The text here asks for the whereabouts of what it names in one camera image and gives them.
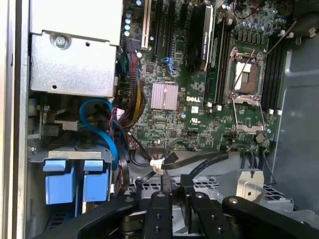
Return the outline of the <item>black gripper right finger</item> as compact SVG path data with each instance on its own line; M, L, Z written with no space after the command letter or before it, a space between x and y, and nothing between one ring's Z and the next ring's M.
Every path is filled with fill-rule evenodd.
M317 239L319 231L301 222L279 214L238 196L229 196L222 203L211 200L202 192L195 192L190 175L181 175L181 188L185 190L190 207L197 214L207 239L235 239L226 214L252 227L255 239Z

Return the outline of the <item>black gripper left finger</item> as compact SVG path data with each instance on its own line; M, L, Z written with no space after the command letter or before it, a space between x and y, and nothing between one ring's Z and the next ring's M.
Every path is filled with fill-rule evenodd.
M150 198L143 220L143 239L171 239L172 201L168 189L169 175L161 177L161 190ZM36 239L100 239L107 238L107 231L121 227L121 221L141 205L141 194L120 195L88 212L63 222L35 236Z

